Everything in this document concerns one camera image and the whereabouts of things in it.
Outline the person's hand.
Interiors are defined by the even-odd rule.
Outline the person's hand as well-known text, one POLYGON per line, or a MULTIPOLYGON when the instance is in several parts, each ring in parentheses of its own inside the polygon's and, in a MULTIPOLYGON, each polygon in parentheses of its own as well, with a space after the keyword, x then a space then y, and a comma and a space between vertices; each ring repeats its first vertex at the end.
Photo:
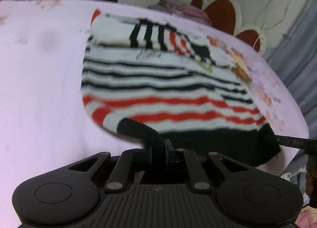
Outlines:
POLYGON ((306 163, 306 195, 311 198, 314 190, 314 179, 316 179, 316 169, 315 169, 316 159, 313 156, 308 157, 306 163))

